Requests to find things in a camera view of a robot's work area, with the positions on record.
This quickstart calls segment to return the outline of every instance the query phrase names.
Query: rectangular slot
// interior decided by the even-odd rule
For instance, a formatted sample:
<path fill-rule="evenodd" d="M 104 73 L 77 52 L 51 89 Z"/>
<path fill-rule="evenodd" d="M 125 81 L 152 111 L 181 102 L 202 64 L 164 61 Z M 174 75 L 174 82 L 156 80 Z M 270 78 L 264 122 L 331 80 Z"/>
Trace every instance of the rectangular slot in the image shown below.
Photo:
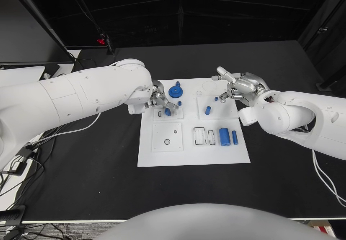
<path fill-rule="evenodd" d="M 208 144 L 207 130 L 204 127 L 194 128 L 194 136 L 195 136 L 195 145 L 207 145 Z"/>
<path fill-rule="evenodd" d="M 208 137 L 210 137 L 210 144 L 213 146 L 217 145 L 217 142 L 215 142 L 215 131 L 208 131 Z"/>

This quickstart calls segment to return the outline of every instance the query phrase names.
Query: robotic hand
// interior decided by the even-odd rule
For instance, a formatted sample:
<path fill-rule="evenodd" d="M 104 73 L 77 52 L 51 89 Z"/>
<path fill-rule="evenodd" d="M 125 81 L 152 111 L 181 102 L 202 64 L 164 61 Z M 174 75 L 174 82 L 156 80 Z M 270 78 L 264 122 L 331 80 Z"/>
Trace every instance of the robotic hand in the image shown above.
<path fill-rule="evenodd" d="M 0 170 L 41 133 L 129 105 L 130 114 L 169 102 L 165 87 L 145 63 L 127 59 L 116 65 L 78 71 L 28 84 L 0 87 Z"/>
<path fill-rule="evenodd" d="M 231 74 L 223 67 L 218 73 L 213 80 L 230 82 L 220 101 L 226 103 L 231 98 L 249 106 L 240 111 L 246 127 L 259 122 L 267 133 L 346 160 L 346 99 L 273 91 L 266 81 L 251 73 Z M 303 130 L 300 127 L 315 119 L 312 131 Z"/>

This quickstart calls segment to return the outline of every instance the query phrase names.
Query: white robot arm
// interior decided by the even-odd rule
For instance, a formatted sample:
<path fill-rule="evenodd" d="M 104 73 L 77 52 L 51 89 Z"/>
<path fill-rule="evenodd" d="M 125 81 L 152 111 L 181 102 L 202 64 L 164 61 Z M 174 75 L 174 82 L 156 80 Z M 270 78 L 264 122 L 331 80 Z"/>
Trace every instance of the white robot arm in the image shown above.
<path fill-rule="evenodd" d="M 143 114 L 156 105 L 179 109 L 166 98 L 164 85 L 152 80 L 145 63 L 135 59 L 0 87 L 0 170 L 41 133 L 123 104 L 130 114 Z"/>
<path fill-rule="evenodd" d="M 346 160 L 346 99 L 272 91 L 266 81 L 251 73 L 231 74 L 223 67 L 218 73 L 213 79 L 230 82 L 220 101 L 226 103 L 233 98 L 249 106 L 240 111 L 246 127 L 259 122 L 269 134 Z M 298 131 L 315 119 L 312 131 Z"/>

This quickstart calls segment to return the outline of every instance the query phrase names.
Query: blue object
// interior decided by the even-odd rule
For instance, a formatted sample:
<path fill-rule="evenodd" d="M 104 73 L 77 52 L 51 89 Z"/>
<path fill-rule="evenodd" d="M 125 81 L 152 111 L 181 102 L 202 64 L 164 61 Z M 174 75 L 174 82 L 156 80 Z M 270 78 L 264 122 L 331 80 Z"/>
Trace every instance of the blue object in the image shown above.
<path fill-rule="evenodd" d="M 172 98 L 179 99 L 184 96 L 184 89 L 181 88 L 181 82 L 176 82 L 176 85 L 169 90 L 169 95 Z"/>
<path fill-rule="evenodd" d="M 233 131 L 233 142 L 234 142 L 234 145 L 238 145 L 237 131 Z"/>
<path fill-rule="evenodd" d="M 211 111 L 213 111 L 213 108 L 208 106 L 208 107 L 207 107 L 207 110 L 205 110 L 205 115 L 210 115 L 210 114 L 211 114 Z"/>
<path fill-rule="evenodd" d="M 220 139 L 221 139 L 223 147 L 231 146 L 231 138 L 230 138 L 230 129 L 228 128 L 220 129 Z"/>
<path fill-rule="evenodd" d="M 172 116 L 172 111 L 171 111 L 169 108 L 166 108 L 165 113 L 166 113 L 166 115 L 168 115 L 169 117 Z"/>

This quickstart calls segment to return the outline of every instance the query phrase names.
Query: black tabletop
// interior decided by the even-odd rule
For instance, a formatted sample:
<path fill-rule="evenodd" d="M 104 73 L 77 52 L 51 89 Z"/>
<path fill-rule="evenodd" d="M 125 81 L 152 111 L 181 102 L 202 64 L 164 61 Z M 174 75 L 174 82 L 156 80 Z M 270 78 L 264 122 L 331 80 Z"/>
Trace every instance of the black tabletop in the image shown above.
<path fill-rule="evenodd" d="M 296 41 L 122 48 L 116 60 L 106 49 L 84 50 L 80 58 L 100 66 L 139 59 L 155 80 L 210 78 L 223 66 L 259 75 L 283 92 L 319 94 L 315 84 L 324 82 Z M 94 67 L 93 61 L 83 63 Z M 67 131 L 94 119 L 74 122 Z M 103 113 L 89 130 L 57 138 L 47 173 L 21 201 L 24 221 L 127 220 L 197 203 L 238 205 L 295 219 L 346 217 L 318 177 L 312 150 L 267 134 L 259 123 L 243 127 L 251 164 L 138 168 L 140 129 L 142 116 L 123 105 Z M 346 162 L 321 153 L 318 160 L 346 196 Z"/>

